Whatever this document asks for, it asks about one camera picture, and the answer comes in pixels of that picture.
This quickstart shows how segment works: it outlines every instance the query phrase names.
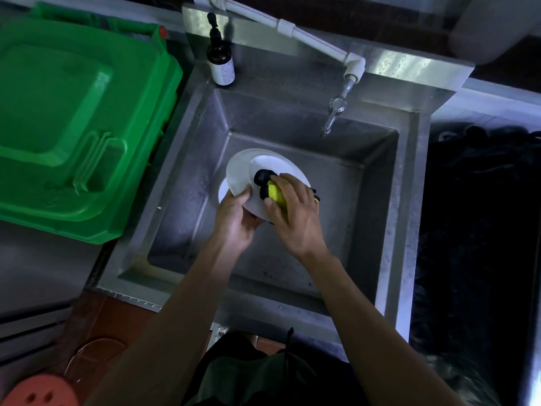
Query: hand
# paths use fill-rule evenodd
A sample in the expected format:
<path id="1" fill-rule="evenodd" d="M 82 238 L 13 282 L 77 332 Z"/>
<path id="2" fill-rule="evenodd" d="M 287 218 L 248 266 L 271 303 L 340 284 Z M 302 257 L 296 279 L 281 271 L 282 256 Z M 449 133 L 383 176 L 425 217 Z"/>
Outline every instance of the hand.
<path id="1" fill-rule="evenodd" d="M 303 266 L 308 260 L 328 254 L 319 221 L 319 202 L 314 192 L 289 174 L 270 177 L 282 191 L 287 202 L 287 216 L 271 198 L 265 198 L 267 213 L 286 249 Z"/>
<path id="2" fill-rule="evenodd" d="M 245 210 L 243 205 L 252 195 L 252 186 L 236 197 L 230 191 L 220 202 L 216 212 L 214 232 L 211 238 L 228 245 L 233 252 L 241 254 L 252 242 L 254 232 L 264 221 Z"/>

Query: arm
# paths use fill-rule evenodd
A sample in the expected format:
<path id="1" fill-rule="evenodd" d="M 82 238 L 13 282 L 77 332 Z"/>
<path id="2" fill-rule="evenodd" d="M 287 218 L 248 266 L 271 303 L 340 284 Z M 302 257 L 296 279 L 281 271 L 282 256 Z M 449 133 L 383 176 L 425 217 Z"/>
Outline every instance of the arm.
<path id="1" fill-rule="evenodd" d="M 216 213 L 214 232 L 192 268 L 87 406 L 180 404 L 233 266 L 262 222 L 242 208 L 249 198 L 250 189 L 236 197 L 227 193 Z"/>
<path id="2" fill-rule="evenodd" d="M 267 198 L 278 236 L 314 279 L 348 359 L 372 405 L 462 405 L 458 396 L 394 330 L 327 249 L 312 190 L 295 177 L 272 180 L 287 202 L 287 217 Z"/>

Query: black trash bag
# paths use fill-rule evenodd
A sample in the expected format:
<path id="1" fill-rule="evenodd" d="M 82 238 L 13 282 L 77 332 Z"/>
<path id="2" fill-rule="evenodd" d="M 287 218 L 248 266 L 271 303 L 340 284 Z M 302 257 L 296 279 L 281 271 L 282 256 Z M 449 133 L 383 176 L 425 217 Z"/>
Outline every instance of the black trash bag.
<path id="1" fill-rule="evenodd" d="M 409 341 L 466 404 L 517 402 L 540 205 L 537 136 L 429 146 Z"/>

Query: metal faucet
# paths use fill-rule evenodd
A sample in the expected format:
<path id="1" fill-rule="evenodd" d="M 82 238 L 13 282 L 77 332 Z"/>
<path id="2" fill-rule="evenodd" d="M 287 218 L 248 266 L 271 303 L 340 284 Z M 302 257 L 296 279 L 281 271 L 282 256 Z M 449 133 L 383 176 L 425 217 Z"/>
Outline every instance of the metal faucet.
<path id="1" fill-rule="evenodd" d="M 329 116 L 327 118 L 327 122 L 325 123 L 323 128 L 321 128 L 322 138 L 329 135 L 329 132 L 331 131 L 331 128 L 334 124 L 334 120 L 344 111 L 344 109 L 346 109 L 346 96 L 351 91 L 351 88 L 353 88 L 354 84 L 355 77 L 353 75 L 346 76 L 346 81 L 344 82 L 343 89 L 340 95 L 331 98 L 331 102 L 329 102 Z"/>

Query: forearm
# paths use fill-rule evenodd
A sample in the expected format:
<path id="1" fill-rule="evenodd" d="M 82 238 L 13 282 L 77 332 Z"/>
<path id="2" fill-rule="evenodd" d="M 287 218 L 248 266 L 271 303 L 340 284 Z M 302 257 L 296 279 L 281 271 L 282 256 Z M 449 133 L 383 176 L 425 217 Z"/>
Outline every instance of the forearm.
<path id="1" fill-rule="evenodd" d="M 87 406 L 180 404 L 238 255 L 209 239 L 192 268 Z"/>
<path id="2" fill-rule="evenodd" d="M 326 254 L 303 264 L 321 290 L 370 404 L 462 404 L 359 291 L 339 259 Z"/>

